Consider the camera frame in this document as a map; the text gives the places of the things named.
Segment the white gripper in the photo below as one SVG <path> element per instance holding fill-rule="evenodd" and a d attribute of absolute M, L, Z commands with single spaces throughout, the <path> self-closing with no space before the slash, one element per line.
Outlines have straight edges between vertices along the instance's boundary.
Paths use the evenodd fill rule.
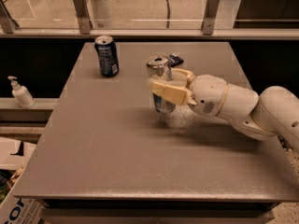
<path fill-rule="evenodd" d="M 212 75 L 195 77 L 190 70 L 173 68 L 169 84 L 149 80 L 149 90 L 175 105 L 189 105 L 198 115 L 213 118 L 221 110 L 228 83 Z"/>

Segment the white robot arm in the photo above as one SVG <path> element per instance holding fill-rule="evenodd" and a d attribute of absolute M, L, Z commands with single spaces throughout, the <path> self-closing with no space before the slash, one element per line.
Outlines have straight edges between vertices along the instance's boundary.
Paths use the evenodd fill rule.
<path fill-rule="evenodd" d="M 299 100 L 289 90 L 271 86 L 257 93 L 212 75 L 197 76 L 178 68 L 171 73 L 170 78 L 149 77 L 149 90 L 198 115 L 224 119 L 251 138 L 280 136 L 299 152 Z"/>

